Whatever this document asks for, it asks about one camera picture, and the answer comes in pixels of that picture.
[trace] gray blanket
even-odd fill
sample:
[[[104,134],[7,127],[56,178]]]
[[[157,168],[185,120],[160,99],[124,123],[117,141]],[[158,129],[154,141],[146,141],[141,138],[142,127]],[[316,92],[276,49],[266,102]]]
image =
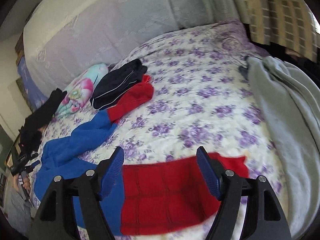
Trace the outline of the gray blanket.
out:
[[[248,79],[279,152],[293,239],[313,222],[320,203],[320,90],[296,66],[270,56],[247,59]]]

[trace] silver screw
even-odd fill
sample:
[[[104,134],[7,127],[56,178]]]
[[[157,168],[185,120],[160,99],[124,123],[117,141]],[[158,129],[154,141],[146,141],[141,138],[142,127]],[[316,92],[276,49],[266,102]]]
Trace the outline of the silver screw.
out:
[[[53,180],[55,182],[58,182],[58,181],[62,180],[62,177],[60,175],[58,175],[58,176],[55,176]]]
[[[85,172],[85,174],[86,174],[87,176],[93,176],[93,175],[94,175],[94,170],[87,170],[87,171]]]
[[[259,180],[261,181],[261,182],[266,182],[267,181],[267,178],[265,177],[265,176],[259,176]]]
[[[232,170],[226,170],[226,175],[229,176],[229,177],[232,177],[234,175],[234,171]]]

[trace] floral bedsheet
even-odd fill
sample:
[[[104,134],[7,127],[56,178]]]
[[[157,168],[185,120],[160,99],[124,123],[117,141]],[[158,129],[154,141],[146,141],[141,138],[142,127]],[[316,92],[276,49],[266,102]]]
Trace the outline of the floral bedsheet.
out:
[[[223,156],[246,155],[251,178],[268,177],[287,213],[282,165],[257,108],[250,86],[238,72],[245,56],[266,53],[249,43],[238,21],[198,26],[158,36],[136,48],[118,65],[140,58],[148,66],[155,93],[151,101],[122,118],[114,134],[99,148],[79,158],[99,163],[116,146],[125,152],[124,164],[169,162],[196,154],[199,146]],[[78,113],[49,124],[39,148],[93,118],[88,103]],[[32,195],[36,206],[39,201]],[[245,215],[242,198],[233,239],[239,239]],[[125,240],[205,239],[214,216],[201,225],[159,236],[121,236]],[[82,239],[88,239],[80,229]]]

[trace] red and blue garment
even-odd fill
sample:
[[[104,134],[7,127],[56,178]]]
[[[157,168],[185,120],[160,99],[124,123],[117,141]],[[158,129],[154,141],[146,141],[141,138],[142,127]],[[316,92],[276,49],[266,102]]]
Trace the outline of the red and blue garment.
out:
[[[39,200],[55,176],[71,179],[96,168],[77,156],[100,146],[124,114],[152,98],[153,87],[148,81],[145,75],[116,106],[98,112],[70,136],[45,144],[34,187]],[[209,155],[226,169],[248,177],[245,157]],[[217,212],[220,203],[209,193],[196,157],[190,157],[168,163],[123,165],[111,193],[100,205],[112,233],[121,236],[163,234],[200,224]],[[78,197],[74,197],[74,209],[77,224],[85,228]]]

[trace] person's arm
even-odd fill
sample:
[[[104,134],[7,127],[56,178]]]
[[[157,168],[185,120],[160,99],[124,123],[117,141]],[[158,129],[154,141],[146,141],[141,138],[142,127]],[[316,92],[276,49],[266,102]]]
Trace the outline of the person's arm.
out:
[[[28,237],[31,229],[32,219],[30,214],[30,206],[23,200],[19,193],[18,174],[13,177],[13,187],[11,189],[10,204],[7,208],[8,222],[19,233]],[[31,184],[29,175],[23,180],[23,187],[30,192]]]

